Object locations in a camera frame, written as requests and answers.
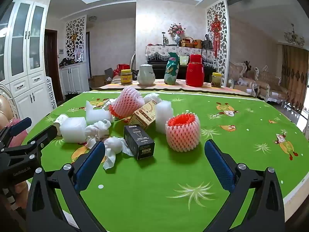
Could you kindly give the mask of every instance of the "glass cabinet door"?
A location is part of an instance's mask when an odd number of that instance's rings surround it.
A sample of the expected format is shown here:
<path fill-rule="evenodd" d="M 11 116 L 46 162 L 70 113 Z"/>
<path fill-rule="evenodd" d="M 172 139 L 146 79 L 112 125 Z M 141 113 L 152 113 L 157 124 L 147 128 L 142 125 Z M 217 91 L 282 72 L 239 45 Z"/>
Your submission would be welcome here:
<path fill-rule="evenodd" d="M 30 42 L 29 42 L 29 61 L 30 69 L 39 68 L 40 64 L 40 33 L 44 8 L 35 5 L 31 21 Z"/>
<path fill-rule="evenodd" d="M 4 43 L 13 6 L 14 3 L 11 3 L 11 5 L 5 11 L 4 16 L 0 20 L 0 81 L 6 79 L 4 74 Z"/>
<path fill-rule="evenodd" d="M 23 65 L 23 52 L 24 52 L 24 41 L 27 39 L 27 29 L 26 29 L 26 22 L 27 22 L 27 15 L 30 8 L 30 4 L 28 3 L 21 3 L 13 28 L 13 36 L 12 36 L 12 45 L 11 45 L 11 72 L 12 76 L 20 74 L 24 72 L 24 65 Z"/>

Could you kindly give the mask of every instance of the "blue gripper pad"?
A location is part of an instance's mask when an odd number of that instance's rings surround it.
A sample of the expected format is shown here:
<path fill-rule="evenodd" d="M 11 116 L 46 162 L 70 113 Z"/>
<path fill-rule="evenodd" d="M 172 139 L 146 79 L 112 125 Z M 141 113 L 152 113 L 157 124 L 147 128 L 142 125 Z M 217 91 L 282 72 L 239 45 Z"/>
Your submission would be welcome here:
<path fill-rule="evenodd" d="M 216 147 L 208 140 L 205 143 L 205 155 L 214 170 L 223 189 L 233 192 L 235 188 L 234 174 Z"/>
<path fill-rule="evenodd" d="M 105 146 L 103 142 L 97 142 L 90 150 L 88 157 L 85 159 L 81 167 L 76 172 L 75 176 L 75 190 L 80 192 L 85 190 L 101 161 L 105 155 Z"/>
<path fill-rule="evenodd" d="M 27 117 L 24 118 L 19 123 L 13 125 L 10 130 L 10 136 L 14 137 L 20 134 L 22 131 L 26 130 L 32 124 L 31 118 Z"/>

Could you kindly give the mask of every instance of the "black box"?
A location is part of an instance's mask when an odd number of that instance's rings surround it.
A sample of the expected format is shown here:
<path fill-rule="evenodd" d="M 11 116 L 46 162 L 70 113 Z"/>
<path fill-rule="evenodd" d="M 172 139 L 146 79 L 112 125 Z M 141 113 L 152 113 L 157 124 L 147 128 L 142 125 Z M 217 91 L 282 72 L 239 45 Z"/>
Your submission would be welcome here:
<path fill-rule="evenodd" d="M 138 160 L 154 155 L 155 143 L 139 125 L 125 125 L 124 138 Z"/>

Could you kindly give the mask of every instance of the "pink cushion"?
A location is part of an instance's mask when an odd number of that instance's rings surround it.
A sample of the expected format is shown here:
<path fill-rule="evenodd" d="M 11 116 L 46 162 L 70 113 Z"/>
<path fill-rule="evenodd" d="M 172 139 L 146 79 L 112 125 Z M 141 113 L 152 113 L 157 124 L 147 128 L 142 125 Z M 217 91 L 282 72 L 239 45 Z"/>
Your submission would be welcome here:
<path fill-rule="evenodd" d="M 10 127 L 11 125 L 15 125 L 17 123 L 20 122 L 20 119 L 13 119 L 9 122 L 9 124 L 7 124 L 8 127 Z M 28 135 L 27 131 L 24 130 L 22 131 L 20 134 L 18 134 L 17 136 L 13 137 L 9 147 L 17 147 L 17 146 L 20 146 L 24 139 L 26 138 L 26 136 Z"/>

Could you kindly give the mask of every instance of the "pink foam fruit net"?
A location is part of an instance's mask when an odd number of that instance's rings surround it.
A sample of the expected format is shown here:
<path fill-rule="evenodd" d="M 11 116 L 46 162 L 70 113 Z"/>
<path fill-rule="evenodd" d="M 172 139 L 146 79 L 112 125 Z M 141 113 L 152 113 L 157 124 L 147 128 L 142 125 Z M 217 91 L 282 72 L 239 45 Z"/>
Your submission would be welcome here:
<path fill-rule="evenodd" d="M 131 86 L 125 87 L 118 98 L 109 105 L 109 111 L 120 119 L 131 116 L 145 104 L 141 93 Z"/>
<path fill-rule="evenodd" d="M 200 142 L 200 121 L 194 113 L 183 113 L 165 124 L 168 145 L 177 152 L 193 150 Z"/>

